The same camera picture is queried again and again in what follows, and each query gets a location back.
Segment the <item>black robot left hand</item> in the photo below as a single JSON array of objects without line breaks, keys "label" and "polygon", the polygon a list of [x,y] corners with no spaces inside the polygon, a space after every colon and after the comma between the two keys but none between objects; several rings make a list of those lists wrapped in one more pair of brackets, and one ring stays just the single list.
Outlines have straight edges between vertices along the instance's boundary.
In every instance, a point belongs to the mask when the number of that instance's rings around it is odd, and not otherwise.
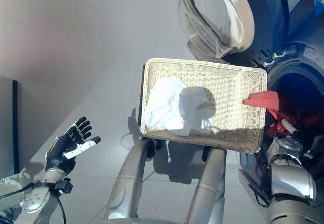
[{"label": "black robot left hand", "polygon": [[75,121],[66,132],[56,137],[46,152],[46,171],[59,169],[66,175],[75,167],[76,156],[101,142],[101,138],[91,137],[92,127],[86,117]]}]

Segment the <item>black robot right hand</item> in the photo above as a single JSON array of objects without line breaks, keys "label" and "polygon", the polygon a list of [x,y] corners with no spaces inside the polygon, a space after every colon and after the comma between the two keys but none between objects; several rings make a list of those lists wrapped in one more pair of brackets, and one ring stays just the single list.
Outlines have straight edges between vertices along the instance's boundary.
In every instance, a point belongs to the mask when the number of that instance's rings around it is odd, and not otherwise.
[{"label": "black robot right hand", "polygon": [[281,123],[291,135],[297,134],[299,132],[288,120],[282,119]]}]

